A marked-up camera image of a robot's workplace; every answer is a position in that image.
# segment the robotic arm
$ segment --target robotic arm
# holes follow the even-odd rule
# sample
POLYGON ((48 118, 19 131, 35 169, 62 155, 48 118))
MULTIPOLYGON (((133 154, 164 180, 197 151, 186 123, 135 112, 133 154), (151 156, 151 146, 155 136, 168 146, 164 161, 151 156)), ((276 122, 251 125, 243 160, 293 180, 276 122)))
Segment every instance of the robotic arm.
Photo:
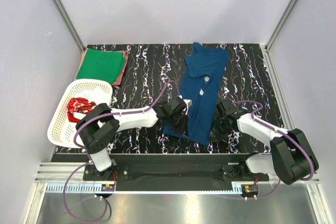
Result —
MULTIPOLYGON (((164 126, 166 124, 171 126, 172 131, 181 132, 187 117, 186 109, 189 106, 191 106, 191 100, 183 100, 182 97, 175 97, 170 102, 159 102, 150 109, 146 106, 141 109, 111 110, 107 104, 103 103, 77 123, 76 129, 96 116, 111 112, 117 114, 101 118, 100 122, 104 123, 102 127, 99 127, 98 120, 95 120, 79 133, 96 169, 101 172, 112 165, 107 146, 117 132, 134 127, 164 126)), ((213 132, 219 139, 225 138, 232 130, 235 130, 249 134, 271 148, 271 153, 252 154, 244 161, 249 173, 277 175, 288 185, 310 174, 310 164, 306 157, 297 147, 288 142, 283 134, 273 130, 278 129, 276 126, 261 119, 254 120, 251 113, 236 109, 231 102, 219 103, 217 116, 213 132)), ((314 171, 316 171, 319 164, 304 133, 299 129, 292 131, 281 129, 281 131, 288 134, 304 149, 313 164, 314 171)))

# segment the metallic floor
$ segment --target metallic floor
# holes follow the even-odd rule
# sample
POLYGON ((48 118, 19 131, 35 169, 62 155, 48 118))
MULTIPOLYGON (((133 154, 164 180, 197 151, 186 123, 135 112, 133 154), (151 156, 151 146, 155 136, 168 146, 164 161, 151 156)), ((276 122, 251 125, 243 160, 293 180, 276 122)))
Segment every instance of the metallic floor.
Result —
MULTIPOLYGON (((271 190, 260 185, 260 195, 271 190)), ((92 220, 103 212, 104 204, 91 199, 80 206, 88 194, 67 194, 67 203, 79 218, 92 220)), ((317 223, 304 184, 280 185, 270 198, 261 200, 230 200, 215 195, 127 195, 115 194, 108 198, 111 214, 99 223, 317 223)), ((80 223, 65 211, 61 194, 46 193, 37 221, 38 224, 80 223)))

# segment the blue cloth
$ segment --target blue cloth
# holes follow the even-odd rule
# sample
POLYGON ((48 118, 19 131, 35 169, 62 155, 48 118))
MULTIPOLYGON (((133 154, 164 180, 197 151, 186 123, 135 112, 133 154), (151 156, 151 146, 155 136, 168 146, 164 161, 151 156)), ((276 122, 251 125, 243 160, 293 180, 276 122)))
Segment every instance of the blue cloth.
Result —
POLYGON ((200 144, 208 143, 228 55, 222 48, 207 48, 194 43, 192 54, 185 58, 187 69, 180 86, 182 98, 191 99, 193 103, 188 111, 188 136, 172 132, 169 125, 165 126, 164 133, 200 144))

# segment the black and white patterned surface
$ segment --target black and white patterned surface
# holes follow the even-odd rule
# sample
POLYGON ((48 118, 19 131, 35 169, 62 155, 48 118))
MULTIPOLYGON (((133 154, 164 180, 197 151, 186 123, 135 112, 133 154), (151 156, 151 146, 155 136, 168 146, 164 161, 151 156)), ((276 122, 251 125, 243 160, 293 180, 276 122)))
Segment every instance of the black and white patterned surface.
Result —
MULTIPOLYGON (((259 115, 264 120, 283 126, 277 101, 271 86, 265 61, 258 44, 203 44, 222 47, 229 51, 218 100, 254 100, 264 109, 259 115)), ((184 58, 192 52, 192 44, 157 45, 89 45, 88 48, 125 50, 129 60, 119 87, 113 88, 112 108, 141 108, 152 103, 169 80, 180 83, 186 69, 184 58)), ((175 95, 169 86, 164 99, 175 95)), ((244 104, 252 109, 251 104, 244 104)), ((266 152, 268 148, 253 137, 233 132, 227 142, 197 144, 162 133, 163 129, 138 128, 117 133, 110 143, 110 153, 250 153, 266 152)), ((84 152, 80 149, 57 147, 57 153, 84 152)))

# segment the red patterned cloth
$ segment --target red patterned cloth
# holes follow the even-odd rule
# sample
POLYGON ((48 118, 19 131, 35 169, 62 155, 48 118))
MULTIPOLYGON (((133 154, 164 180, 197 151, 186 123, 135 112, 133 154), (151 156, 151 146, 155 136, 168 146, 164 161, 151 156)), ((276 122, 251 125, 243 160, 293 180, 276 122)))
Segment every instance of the red patterned cloth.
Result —
POLYGON ((89 102, 88 99, 77 97, 77 98, 71 98, 71 100, 68 103, 68 119, 70 123, 78 123, 80 119, 77 119, 74 117, 73 113, 82 113, 82 114, 88 114, 91 110, 93 110, 96 107, 95 102, 89 102))

